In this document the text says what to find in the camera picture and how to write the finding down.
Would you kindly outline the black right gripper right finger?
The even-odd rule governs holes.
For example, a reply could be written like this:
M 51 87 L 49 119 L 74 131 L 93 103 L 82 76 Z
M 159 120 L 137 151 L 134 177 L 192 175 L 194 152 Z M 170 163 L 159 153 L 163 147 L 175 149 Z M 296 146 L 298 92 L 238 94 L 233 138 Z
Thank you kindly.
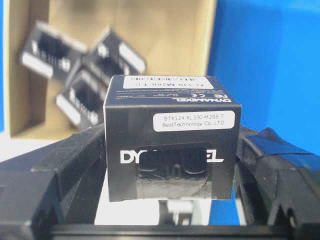
M 241 225 L 320 225 L 320 157 L 272 128 L 240 127 L 234 172 Z

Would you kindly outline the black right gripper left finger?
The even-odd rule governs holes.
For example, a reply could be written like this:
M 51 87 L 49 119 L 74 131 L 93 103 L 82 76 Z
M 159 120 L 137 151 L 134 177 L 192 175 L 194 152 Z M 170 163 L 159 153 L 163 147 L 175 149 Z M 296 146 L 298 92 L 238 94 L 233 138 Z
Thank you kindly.
M 106 173 L 102 125 L 0 164 L 0 220 L 34 223 L 54 213 L 59 222 L 92 224 Z

